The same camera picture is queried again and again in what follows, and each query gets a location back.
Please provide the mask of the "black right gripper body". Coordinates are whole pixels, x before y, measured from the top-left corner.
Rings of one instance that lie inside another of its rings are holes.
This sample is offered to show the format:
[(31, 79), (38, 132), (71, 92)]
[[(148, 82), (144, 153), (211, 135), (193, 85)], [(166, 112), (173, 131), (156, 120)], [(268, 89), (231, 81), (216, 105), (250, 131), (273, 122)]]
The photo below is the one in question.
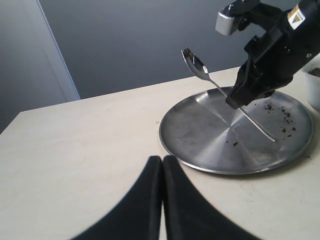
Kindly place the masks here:
[(294, 74), (320, 52), (318, 0), (301, 0), (286, 11), (259, 0), (237, 0), (234, 15), (240, 17), (239, 31), (249, 24), (265, 30), (261, 37), (253, 37), (244, 47), (251, 57), (249, 85), (270, 86), (274, 93), (288, 85)]

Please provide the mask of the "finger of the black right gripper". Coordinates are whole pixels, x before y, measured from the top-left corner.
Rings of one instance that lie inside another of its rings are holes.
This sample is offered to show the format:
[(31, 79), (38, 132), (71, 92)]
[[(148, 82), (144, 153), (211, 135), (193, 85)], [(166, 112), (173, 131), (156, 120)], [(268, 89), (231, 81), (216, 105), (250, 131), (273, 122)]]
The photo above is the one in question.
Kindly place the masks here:
[(271, 86), (262, 84), (238, 84), (237, 93), (239, 94), (240, 103), (242, 106), (247, 106), (251, 102), (264, 99), (273, 94)]
[(232, 108), (247, 106), (253, 101), (253, 94), (250, 92), (248, 80), (251, 67), (251, 57), (239, 68), (235, 84), (228, 93), (226, 103)]

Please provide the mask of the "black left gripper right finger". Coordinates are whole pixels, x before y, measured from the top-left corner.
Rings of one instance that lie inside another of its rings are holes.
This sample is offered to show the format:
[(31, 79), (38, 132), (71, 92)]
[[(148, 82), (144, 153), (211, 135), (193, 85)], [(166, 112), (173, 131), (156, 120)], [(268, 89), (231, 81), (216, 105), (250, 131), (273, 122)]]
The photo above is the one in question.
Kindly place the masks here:
[(179, 161), (167, 155), (162, 161), (163, 206), (168, 240), (256, 240), (214, 208), (189, 180)]

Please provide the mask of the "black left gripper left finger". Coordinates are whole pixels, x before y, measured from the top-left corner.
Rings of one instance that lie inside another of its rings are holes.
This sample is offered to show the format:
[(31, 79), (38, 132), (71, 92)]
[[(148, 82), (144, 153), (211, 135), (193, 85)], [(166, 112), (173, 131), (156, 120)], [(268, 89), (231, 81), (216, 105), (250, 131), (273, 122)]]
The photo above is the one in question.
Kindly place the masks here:
[(131, 189), (75, 240), (158, 240), (162, 215), (162, 160), (150, 156)]

